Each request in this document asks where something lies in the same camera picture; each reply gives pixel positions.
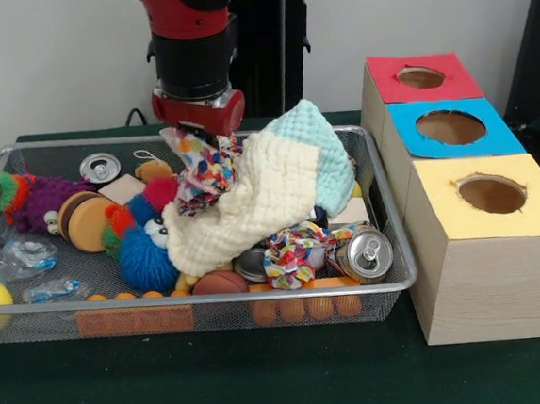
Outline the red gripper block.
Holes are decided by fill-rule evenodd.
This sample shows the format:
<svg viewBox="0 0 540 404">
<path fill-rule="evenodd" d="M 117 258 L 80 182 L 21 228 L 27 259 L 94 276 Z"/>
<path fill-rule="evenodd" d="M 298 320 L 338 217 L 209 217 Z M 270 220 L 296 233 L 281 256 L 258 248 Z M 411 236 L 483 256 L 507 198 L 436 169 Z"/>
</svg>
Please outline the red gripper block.
<svg viewBox="0 0 540 404">
<path fill-rule="evenodd" d="M 238 89 L 228 89 L 218 98 L 201 102 L 178 100 L 161 89 L 155 89 L 152 95 L 152 107 L 159 120 L 201 141 L 212 141 L 215 135 L 221 153 L 235 150 L 232 133 L 242 123 L 245 106 L 245 96 Z"/>
</svg>

